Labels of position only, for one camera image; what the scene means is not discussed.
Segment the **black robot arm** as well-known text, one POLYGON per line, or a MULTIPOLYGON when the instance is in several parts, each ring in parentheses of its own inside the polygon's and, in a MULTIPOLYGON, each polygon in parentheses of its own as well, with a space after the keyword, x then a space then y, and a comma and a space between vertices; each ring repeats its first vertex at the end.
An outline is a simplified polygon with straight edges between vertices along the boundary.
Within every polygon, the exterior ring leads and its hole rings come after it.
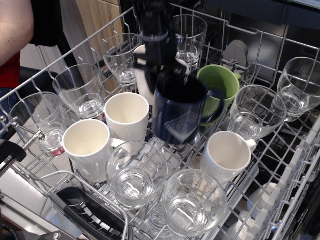
POLYGON ((137 57, 146 62, 144 73, 150 88, 157 82, 182 80, 187 67, 176 59, 178 41, 174 25, 174 11, 167 0, 134 0, 140 36, 145 53, 137 57))

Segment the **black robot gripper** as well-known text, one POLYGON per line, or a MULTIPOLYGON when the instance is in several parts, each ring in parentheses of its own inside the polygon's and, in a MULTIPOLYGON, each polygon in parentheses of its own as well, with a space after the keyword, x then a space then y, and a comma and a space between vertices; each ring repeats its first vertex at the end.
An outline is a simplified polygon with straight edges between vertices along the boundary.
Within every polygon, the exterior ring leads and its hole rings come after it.
POLYGON ((155 83, 168 76, 188 76, 188 67, 178 62, 175 37, 143 37, 142 46, 134 53, 134 70, 145 75, 147 83, 155 83))

